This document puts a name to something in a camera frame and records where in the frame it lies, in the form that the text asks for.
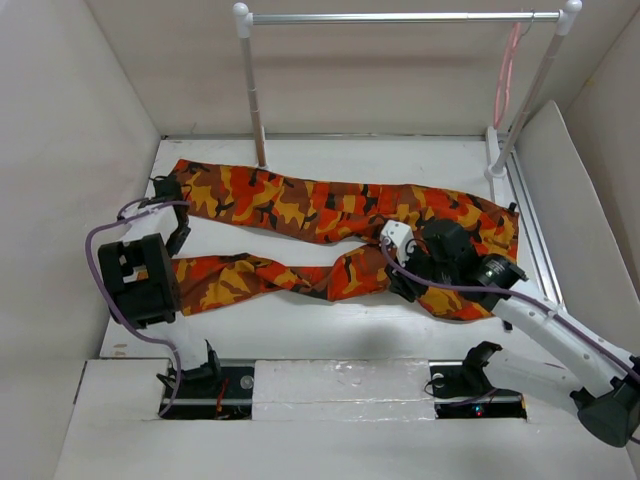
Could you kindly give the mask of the orange camouflage trousers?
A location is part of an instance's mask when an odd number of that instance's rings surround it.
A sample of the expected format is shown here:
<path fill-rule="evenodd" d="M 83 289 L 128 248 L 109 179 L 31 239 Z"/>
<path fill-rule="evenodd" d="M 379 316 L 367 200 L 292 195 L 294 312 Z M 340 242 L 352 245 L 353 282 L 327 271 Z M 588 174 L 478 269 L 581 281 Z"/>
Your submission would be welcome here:
<path fill-rule="evenodd" d="M 191 216 L 262 229 L 306 243 L 358 239 L 330 266 L 287 266 L 251 253 L 185 257 L 172 262 L 186 316 L 286 290 L 328 302 L 393 288 L 379 243 L 384 224 L 409 225 L 415 236 L 436 220 L 460 224 L 480 254 L 516 260 L 519 215 L 482 197 L 421 185 L 299 179 L 249 166 L 177 162 L 170 173 Z"/>

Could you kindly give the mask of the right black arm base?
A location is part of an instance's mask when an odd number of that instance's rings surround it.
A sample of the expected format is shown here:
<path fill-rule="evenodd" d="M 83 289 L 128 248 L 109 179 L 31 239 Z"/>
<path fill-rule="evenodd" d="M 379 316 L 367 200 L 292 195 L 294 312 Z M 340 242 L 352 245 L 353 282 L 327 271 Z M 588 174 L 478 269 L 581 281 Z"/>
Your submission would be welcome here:
<path fill-rule="evenodd" d="M 474 387 L 463 378 L 461 360 L 430 361 L 423 391 L 433 398 L 437 420 L 519 419 L 528 414 L 523 395 L 492 386 Z"/>

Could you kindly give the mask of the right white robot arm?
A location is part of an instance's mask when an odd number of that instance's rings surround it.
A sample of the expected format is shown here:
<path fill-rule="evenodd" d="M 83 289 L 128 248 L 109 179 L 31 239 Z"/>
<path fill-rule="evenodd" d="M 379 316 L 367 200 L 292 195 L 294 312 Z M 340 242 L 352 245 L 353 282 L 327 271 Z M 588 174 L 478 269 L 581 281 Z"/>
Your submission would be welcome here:
<path fill-rule="evenodd" d="M 429 225 L 421 238 L 390 220 L 380 234 L 392 286 L 415 301 L 443 289 L 488 311 L 544 348 L 554 363 L 533 361 L 490 341 L 471 348 L 458 370 L 434 377 L 426 391 L 452 407 L 474 404 L 497 390 L 529 394 L 575 416 L 601 442 L 622 448 L 639 428 L 639 359 L 546 298 L 507 257 L 479 254 L 452 220 Z"/>

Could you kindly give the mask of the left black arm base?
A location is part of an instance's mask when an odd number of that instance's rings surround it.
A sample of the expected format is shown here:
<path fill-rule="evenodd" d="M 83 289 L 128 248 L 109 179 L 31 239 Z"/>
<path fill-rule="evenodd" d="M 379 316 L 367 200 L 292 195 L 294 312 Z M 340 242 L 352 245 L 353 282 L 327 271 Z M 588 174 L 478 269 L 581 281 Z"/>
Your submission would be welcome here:
<path fill-rule="evenodd" d="M 158 374 L 163 386 L 159 407 L 166 420 L 250 420 L 252 418 L 254 364 L 223 364 L 217 379 L 189 378 L 182 375 L 177 396 L 171 401 L 175 371 Z"/>

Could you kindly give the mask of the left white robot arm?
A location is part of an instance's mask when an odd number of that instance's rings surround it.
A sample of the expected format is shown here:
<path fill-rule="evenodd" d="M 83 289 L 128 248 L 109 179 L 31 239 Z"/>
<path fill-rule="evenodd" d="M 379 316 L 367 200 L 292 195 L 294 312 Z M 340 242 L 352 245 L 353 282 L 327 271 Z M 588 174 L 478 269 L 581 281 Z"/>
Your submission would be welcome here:
<path fill-rule="evenodd" d="M 191 334 L 182 312 L 182 297 L 171 259 L 189 233 L 188 207 L 176 176 L 151 179 L 155 195 L 124 205 L 116 220 L 94 228 L 85 240 L 85 254 L 93 279 L 111 317 L 141 341 L 163 345 L 173 354 L 172 367 L 157 378 L 173 393 L 212 396 L 224 383 L 217 353 L 206 339 Z M 150 234 L 131 229 L 124 240 L 92 247 L 95 235 L 144 217 L 151 218 Z"/>

